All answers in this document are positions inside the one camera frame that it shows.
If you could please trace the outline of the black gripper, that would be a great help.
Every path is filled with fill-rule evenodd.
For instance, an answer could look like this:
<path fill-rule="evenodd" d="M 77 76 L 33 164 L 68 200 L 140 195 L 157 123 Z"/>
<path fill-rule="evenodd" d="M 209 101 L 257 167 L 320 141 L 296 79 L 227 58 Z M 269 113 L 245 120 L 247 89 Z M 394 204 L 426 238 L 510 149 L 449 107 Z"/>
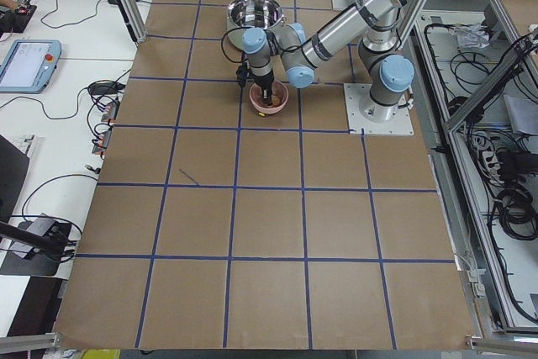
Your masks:
<path fill-rule="evenodd" d="M 274 82 L 274 74 L 273 74 L 273 72 L 270 71 L 269 73 L 267 73 L 265 75 L 261 75 L 261 76 L 253 75 L 253 80 L 254 80 L 255 84 L 258 85 L 261 88 L 263 103 L 266 106 L 268 106 L 269 105 L 269 100 L 271 102 L 275 102 L 275 94 L 274 94 L 274 92 L 272 90 L 270 91 L 270 97 L 269 97 L 269 89 L 272 88 L 272 84 Z"/>

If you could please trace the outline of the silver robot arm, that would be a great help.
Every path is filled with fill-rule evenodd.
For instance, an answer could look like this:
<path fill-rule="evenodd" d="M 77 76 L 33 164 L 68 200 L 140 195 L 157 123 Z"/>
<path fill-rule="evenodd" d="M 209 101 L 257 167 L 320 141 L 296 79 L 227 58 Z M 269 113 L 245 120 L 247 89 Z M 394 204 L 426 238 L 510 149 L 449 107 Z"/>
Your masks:
<path fill-rule="evenodd" d="M 381 20 L 393 11 L 393 5 L 384 3 L 381 10 L 378 4 L 377 0 L 355 0 L 309 38 L 299 23 L 271 31 L 268 34 L 270 50 L 280 55 L 290 84 L 297 89 L 310 86 L 314 82 L 314 71 L 351 40 L 369 29 L 382 32 Z"/>
<path fill-rule="evenodd" d="M 273 30 L 249 28 L 242 35 L 246 62 L 262 107 L 281 108 L 284 97 L 273 92 L 272 57 L 280 57 L 287 79 L 297 89 L 314 82 L 314 71 L 353 39 L 372 85 L 360 103 L 361 114 L 372 122 L 389 121 L 414 79 L 412 63 L 397 52 L 404 28 L 413 23 L 423 0 L 347 0 L 340 11 L 311 37 L 299 23 Z"/>

